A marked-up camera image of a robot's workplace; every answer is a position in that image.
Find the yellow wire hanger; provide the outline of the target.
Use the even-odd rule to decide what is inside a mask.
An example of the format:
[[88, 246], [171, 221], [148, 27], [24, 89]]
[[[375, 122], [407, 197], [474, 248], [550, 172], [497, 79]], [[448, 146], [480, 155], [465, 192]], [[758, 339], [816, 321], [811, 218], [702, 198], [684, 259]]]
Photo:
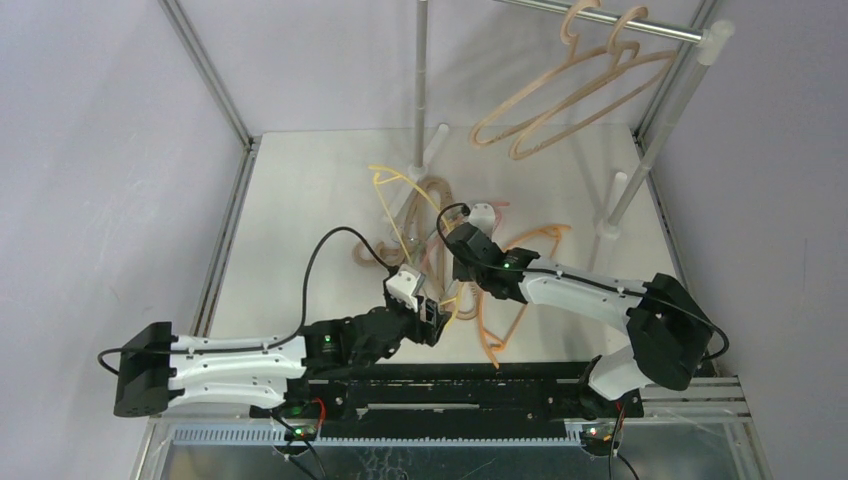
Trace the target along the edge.
[[[379, 169], [384, 169], [384, 168], [393, 169], [393, 168], [390, 168], [390, 167], [384, 166], [384, 165], [375, 165], [375, 166], [377, 166], [377, 168], [379, 168]], [[415, 180], [411, 177], [409, 177], [409, 178], [412, 179], [413, 181], [417, 182], [420, 179], [422, 179], [423, 177], [418, 179], [418, 180]], [[409, 187], [403, 187], [399, 182], [393, 182], [391, 184], [384, 184], [382, 186], [382, 194], [385, 198], [385, 201], [390, 206], [391, 212], [389, 214], [386, 214], [383, 210], [383, 221], [385, 222], [386, 227], [387, 227], [386, 238], [384, 240], [377, 241], [377, 243], [384, 242], [388, 246], [396, 247], [398, 245], [398, 241], [403, 238], [402, 234], [400, 234], [400, 233], [394, 234], [394, 233], [391, 232], [391, 226], [389, 224], [389, 220], [395, 219], [397, 221], [400, 221], [402, 219], [402, 217], [401, 217], [401, 205], [403, 203], [403, 196], [410, 193], [410, 192], [411, 192], [411, 189]], [[428, 220], [429, 221], [436, 220], [435, 215], [438, 214], [438, 213], [429, 212], [428, 213]], [[453, 309], [454, 305], [452, 303], [444, 304], [442, 302], [442, 299], [439, 299], [439, 298], [437, 298], [437, 299], [438, 299], [440, 305], [447, 309], [448, 314], [450, 316], [450, 320], [451, 321], [458, 320], [458, 319], [455, 319], [455, 318], [452, 317], [452, 309]]]

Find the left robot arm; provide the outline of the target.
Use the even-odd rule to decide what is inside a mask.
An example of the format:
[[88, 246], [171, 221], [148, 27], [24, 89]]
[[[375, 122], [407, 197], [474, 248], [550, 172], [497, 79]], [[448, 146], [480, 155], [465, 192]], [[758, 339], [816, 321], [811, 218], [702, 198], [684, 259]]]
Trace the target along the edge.
[[288, 340], [276, 336], [210, 339], [176, 335], [154, 322], [117, 348], [113, 413], [153, 416], [177, 406], [214, 403], [305, 414], [311, 379], [346, 377], [397, 353], [402, 342], [434, 346], [450, 319], [437, 302], [385, 306], [305, 326]]

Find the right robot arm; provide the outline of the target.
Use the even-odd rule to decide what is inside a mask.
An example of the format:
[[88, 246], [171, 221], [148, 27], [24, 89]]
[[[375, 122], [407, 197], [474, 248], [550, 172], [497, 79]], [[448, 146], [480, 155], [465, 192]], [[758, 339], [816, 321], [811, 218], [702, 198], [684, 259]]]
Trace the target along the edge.
[[492, 297], [555, 307], [625, 335], [621, 348], [600, 355], [584, 374], [578, 402], [589, 415], [605, 415], [618, 399], [650, 384], [687, 389], [719, 333], [669, 275], [622, 280], [575, 269], [532, 250], [504, 250], [470, 223], [440, 237], [459, 279]]

